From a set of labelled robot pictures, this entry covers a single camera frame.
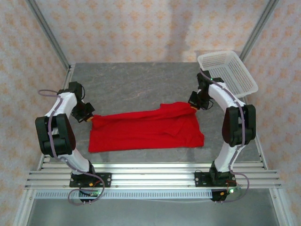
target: black mounting plate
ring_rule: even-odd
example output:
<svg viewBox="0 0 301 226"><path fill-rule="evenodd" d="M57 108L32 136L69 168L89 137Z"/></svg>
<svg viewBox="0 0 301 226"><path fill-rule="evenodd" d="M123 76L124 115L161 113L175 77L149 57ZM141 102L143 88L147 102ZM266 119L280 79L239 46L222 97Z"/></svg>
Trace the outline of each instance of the black mounting plate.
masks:
<svg viewBox="0 0 301 226"><path fill-rule="evenodd" d="M233 177L234 175L230 174L228 179L214 183L209 172L195 172L194 182L196 187L235 187L236 182Z"/></svg>
<svg viewBox="0 0 301 226"><path fill-rule="evenodd" d="M111 187L112 183L112 173L95 173L97 176L99 176L104 181L105 187ZM102 187L102 183L97 183L94 187ZM78 184L76 181L70 181L69 187L79 187L82 188L82 184Z"/></svg>

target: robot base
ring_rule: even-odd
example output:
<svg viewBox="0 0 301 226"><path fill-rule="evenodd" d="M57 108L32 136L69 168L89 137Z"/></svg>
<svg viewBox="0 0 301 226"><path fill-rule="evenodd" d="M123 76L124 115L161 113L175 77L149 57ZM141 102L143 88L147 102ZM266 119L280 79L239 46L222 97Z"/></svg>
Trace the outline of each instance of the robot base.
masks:
<svg viewBox="0 0 301 226"><path fill-rule="evenodd" d="M211 165L209 172L194 173L196 187L235 187L236 179L230 172L218 172L214 165Z"/></svg>
<svg viewBox="0 0 301 226"><path fill-rule="evenodd" d="M89 161L89 172L99 176L104 181L105 187L111 186L112 174L111 173L95 173L92 163ZM71 174L69 187L88 188L88 187L102 187L103 184L95 177L91 177L85 174Z"/></svg>

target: metal pole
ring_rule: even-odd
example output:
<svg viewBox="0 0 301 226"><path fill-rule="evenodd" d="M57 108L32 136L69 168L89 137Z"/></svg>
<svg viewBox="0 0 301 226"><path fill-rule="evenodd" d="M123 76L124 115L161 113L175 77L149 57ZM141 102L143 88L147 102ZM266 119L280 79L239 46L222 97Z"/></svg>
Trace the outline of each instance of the metal pole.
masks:
<svg viewBox="0 0 301 226"><path fill-rule="evenodd" d="M32 10L32 13L35 15L35 17L37 18L43 32L45 33L45 35L47 36L48 40L50 41L53 49L55 50L56 54L58 55L58 57L60 58L60 61L62 62L64 68L66 70L69 69L69 63L68 60L65 56L65 54L63 53L61 47L59 46L57 40L55 39L54 34L52 33L48 23L46 22L37 2L35 0L26 0L29 8Z"/></svg>
<svg viewBox="0 0 301 226"><path fill-rule="evenodd" d="M265 26L266 22L268 21L269 17L271 16L274 8L276 7L279 0L270 0L264 9L259 21L257 22L256 26L254 27L248 41L246 42L239 58L242 62L246 59L248 53L251 51L254 43L256 42L258 36L260 35L263 27Z"/></svg>

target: table surface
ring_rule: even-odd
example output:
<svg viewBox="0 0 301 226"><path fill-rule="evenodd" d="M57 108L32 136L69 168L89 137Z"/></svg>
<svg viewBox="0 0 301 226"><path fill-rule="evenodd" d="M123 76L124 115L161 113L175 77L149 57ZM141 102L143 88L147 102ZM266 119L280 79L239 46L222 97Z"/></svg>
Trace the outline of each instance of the table surface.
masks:
<svg viewBox="0 0 301 226"><path fill-rule="evenodd" d="M85 102L94 114L147 111L161 103L187 102L198 88L198 63L97 63L76 64L72 81L86 91ZM200 148L171 148L89 153L92 124L77 123L70 117L77 149L91 162L212 162L219 154L224 113L217 103L210 110L196 113L205 145ZM237 161L259 161L254 141L247 145Z"/></svg>

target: cable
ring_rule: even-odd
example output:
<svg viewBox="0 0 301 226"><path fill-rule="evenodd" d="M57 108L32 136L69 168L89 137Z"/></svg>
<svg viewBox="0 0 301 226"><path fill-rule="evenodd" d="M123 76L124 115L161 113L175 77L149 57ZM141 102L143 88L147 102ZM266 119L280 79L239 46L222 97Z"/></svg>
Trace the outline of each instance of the cable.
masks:
<svg viewBox="0 0 301 226"><path fill-rule="evenodd" d="M93 185L93 187L95 187L98 183L100 183L101 181L99 180L99 181L97 181L94 185Z"/></svg>
<svg viewBox="0 0 301 226"><path fill-rule="evenodd" d="M207 111L207 110L209 110L209 109L211 109L212 107L213 107L213 101L212 100L209 100L209 102L211 102L211 106L208 108L208 109L205 109L205 108L201 108L202 110L204 110L204 111Z"/></svg>
<svg viewBox="0 0 301 226"><path fill-rule="evenodd" d="M82 90L84 91L84 95L81 97L81 99L83 100L86 96L86 91L85 91L85 87L84 86L81 86L82 87Z"/></svg>
<svg viewBox="0 0 301 226"><path fill-rule="evenodd" d="M237 183L236 181L234 181L234 180L226 180L226 182L228 183L227 184L227 192L228 192L228 189L229 189L229 185L230 185L230 183L229 182L232 182L232 183L236 183L237 185L239 185L239 183Z"/></svg>
<svg viewBox="0 0 301 226"><path fill-rule="evenodd" d="M236 173L236 172L233 172L233 170L232 170L232 168L233 168L232 165L233 165L234 160L236 159L236 157L237 157L237 155L238 155L238 150L239 150L241 147L243 147L243 146L245 145L245 142L246 142L246 134L245 134L245 117L244 117L244 112L243 112L243 109L242 109L242 107L240 106L239 102L236 100L236 98L233 96L233 94L232 94L229 90L225 89L223 86L221 86L220 84L218 84L218 83L215 82L214 80L211 80L209 77L207 77L207 76L203 73L202 70L200 70L200 72L201 72L201 74L204 76L205 79L211 81L214 85L216 85L216 86L218 86L219 88L221 88L222 90L224 90L224 91L225 91L225 92L226 92L226 93L234 100L234 102L237 104L237 106L238 106L238 108L239 108L239 111L240 111L240 117L241 117L241 123L242 123L242 142L241 142L241 146L238 146L238 147L237 147L237 149L236 149L236 151L235 151L235 153L234 153L232 159L230 160L230 163L229 163L229 171L230 171L230 173L232 173L233 175L241 175L241 176L243 176L244 178L246 178L246 180L247 180L247 187L246 187L246 192L245 192L243 195L241 195L240 197L238 197L237 199L235 199L235 200L230 200L230 201L223 201L223 202L234 202L234 201L237 201L237 200L243 198L243 197L246 195L246 193L247 193L247 191L248 191L248 189L249 189L249 187L250 187L250 180L249 180L249 178L248 178L245 174L243 174L243 173Z"/></svg>
<svg viewBox="0 0 301 226"><path fill-rule="evenodd" d="M54 92L56 93L56 95L51 95L51 94L43 94L42 92ZM105 188L105 185L104 185L104 181L101 177L95 175L95 174L91 174L91 173L87 173L87 172L84 172L84 171L81 171L75 167L73 167L72 165L70 165L68 163L68 160L65 158L65 157L58 157L56 155L56 152L55 152L55 145L54 145L54 142L53 142L53 137L52 137L52 131L51 131L51 122L52 122L52 117L53 115L55 114L55 112L57 111L57 109L61 106L62 102L63 102L63 98L60 97L59 95L57 95L57 92L56 91L53 91L53 90L49 90L49 89L41 89L38 91L38 94L40 94L41 96L44 96L44 97L56 97L58 98L60 101L59 103L55 106L54 110L51 112L50 114L50 117L49 117L49 120L48 120L48 135L49 135L49 140L50 140L50 146L51 146L51 151L52 151L52 154L54 156L54 158L58 161L65 161L65 163L74 171L77 171L79 173L82 173L82 174L85 174L87 176L91 176L91 177L95 177L97 178L100 182L102 182L103 184L103 189L102 191L100 192L100 194L92 201L89 201L89 204L92 204L93 202L97 201L103 194L104 192L104 188ZM75 205L75 206L81 206L81 205L85 205L86 202L81 202L81 203L75 203L75 202L72 202L71 199L70 199L70 195L72 192L75 192L75 191L82 191L82 192L95 192L95 190L92 190L92 189L83 189L83 188L77 188L77 189L73 189L72 191L69 192L68 194L68 202L72 205Z"/></svg>
<svg viewBox="0 0 301 226"><path fill-rule="evenodd" d="M197 200L197 201L173 201L173 200L160 200L160 199L134 199L134 200L145 200L145 201L155 201L155 202L173 202L173 203L200 203L200 202L211 202L211 199Z"/></svg>

